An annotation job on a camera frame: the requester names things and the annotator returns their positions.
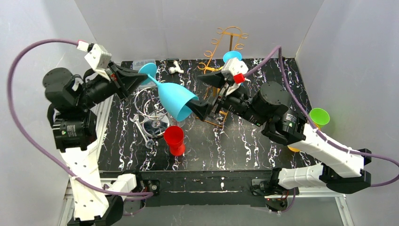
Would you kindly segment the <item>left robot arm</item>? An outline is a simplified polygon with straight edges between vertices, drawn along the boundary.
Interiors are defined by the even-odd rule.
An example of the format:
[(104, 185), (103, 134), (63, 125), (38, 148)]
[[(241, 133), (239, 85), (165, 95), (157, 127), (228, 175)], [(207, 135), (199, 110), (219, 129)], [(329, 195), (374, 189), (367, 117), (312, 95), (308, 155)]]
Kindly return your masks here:
[(50, 102), (48, 121), (56, 148), (60, 151), (70, 176), (74, 198), (71, 226), (111, 226), (124, 214), (127, 193), (137, 188), (137, 176), (124, 173), (108, 189), (104, 189), (98, 168), (97, 115), (93, 107), (113, 95), (127, 98), (146, 79), (147, 74), (126, 69), (110, 62), (107, 77), (94, 75), (89, 69), (84, 76), (58, 67), (43, 78), (45, 97)]

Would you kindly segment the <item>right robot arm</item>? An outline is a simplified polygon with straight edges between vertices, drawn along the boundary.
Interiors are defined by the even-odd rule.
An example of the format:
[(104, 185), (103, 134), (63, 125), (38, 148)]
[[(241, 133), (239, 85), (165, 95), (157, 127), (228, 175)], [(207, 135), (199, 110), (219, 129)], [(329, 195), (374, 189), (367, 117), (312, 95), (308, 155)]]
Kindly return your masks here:
[(369, 151), (360, 149), (358, 154), (345, 153), (328, 144), (303, 113), (289, 108), (292, 97), (279, 83), (266, 82), (250, 97), (242, 86), (245, 78), (241, 73), (213, 72), (201, 75), (199, 79), (220, 89), (215, 97), (188, 101), (187, 107), (200, 120), (226, 109), (262, 127), (262, 134), (269, 140), (297, 148), (319, 161), (316, 165), (296, 169), (274, 168), (270, 179), (251, 186), (254, 195), (283, 194), (301, 186), (321, 186), (352, 194), (371, 186), (371, 175), (364, 170), (371, 159), (363, 156)]

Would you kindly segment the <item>blue plastic goblet front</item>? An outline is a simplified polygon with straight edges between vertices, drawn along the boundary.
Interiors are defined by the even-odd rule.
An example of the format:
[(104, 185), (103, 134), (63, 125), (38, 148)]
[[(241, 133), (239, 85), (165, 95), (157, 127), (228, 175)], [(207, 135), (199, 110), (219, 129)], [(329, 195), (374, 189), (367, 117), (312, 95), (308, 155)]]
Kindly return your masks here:
[(190, 116), (192, 110), (186, 104), (191, 100), (199, 100), (197, 95), (180, 84), (157, 81), (157, 66), (154, 63), (145, 64), (138, 72), (146, 74), (154, 82), (161, 104), (172, 117), (181, 122)]

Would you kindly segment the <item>silver wire glass rack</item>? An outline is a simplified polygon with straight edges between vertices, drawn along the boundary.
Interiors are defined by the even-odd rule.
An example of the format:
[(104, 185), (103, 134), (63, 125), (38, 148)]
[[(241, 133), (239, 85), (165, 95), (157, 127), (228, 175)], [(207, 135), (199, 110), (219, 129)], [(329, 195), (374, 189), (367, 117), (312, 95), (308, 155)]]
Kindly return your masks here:
[(139, 89), (134, 95), (134, 106), (144, 134), (153, 139), (162, 138), (171, 123), (160, 102), (157, 88), (153, 86)]

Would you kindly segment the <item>red plastic goblet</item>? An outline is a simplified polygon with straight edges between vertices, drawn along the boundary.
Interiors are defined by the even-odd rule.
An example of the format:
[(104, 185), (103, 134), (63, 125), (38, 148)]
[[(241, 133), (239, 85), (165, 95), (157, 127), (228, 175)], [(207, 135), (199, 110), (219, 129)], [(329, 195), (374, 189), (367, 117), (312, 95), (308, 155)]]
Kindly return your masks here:
[(164, 139), (173, 156), (181, 156), (185, 152), (184, 132), (179, 126), (169, 126), (165, 130)]

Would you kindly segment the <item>blue plastic goblet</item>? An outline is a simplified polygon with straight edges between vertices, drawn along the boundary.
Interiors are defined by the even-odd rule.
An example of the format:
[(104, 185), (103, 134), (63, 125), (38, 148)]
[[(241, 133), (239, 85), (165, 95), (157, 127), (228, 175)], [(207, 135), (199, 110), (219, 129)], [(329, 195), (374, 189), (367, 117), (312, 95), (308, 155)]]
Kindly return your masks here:
[(242, 54), (238, 51), (228, 51), (223, 56), (223, 62), (226, 64), (230, 59), (237, 58), (239, 61), (242, 60)]
[(157, 66), (154, 63), (145, 64), (138, 72), (146, 74), (154, 82), (161, 104), (172, 117), (181, 122), (190, 116), (192, 110), (186, 104), (191, 100), (199, 100), (197, 95), (180, 84), (157, 81)]

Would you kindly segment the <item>clear cut glass goblet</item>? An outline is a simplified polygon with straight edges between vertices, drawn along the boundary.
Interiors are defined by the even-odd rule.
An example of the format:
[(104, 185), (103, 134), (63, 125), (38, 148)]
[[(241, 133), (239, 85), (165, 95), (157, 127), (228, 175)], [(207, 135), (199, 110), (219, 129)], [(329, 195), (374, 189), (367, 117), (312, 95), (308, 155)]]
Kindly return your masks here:
[(178, 126), (178, 127), (183, 127), (185, 125), (185, 120), (183, 121), (178, 121), (175, 119), (171, 114), (168, 113), (168, 120), (169, 120), (169, 125), (170, 126)]

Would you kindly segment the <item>orange plastic goblet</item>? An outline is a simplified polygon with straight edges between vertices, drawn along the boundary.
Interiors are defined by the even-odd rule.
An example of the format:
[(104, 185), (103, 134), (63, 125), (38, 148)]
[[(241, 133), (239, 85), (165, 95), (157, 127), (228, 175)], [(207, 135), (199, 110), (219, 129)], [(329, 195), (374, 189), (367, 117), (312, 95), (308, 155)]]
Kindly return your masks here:
[(294, 148), (294, 147), (291, 147), (291, 146), (287, 146), (288, 147), (288, 149), (289, 150), (291, 150), (292, 152), (300, 152), (301, 150), (300, 149), (298, 149), (298, 148)]

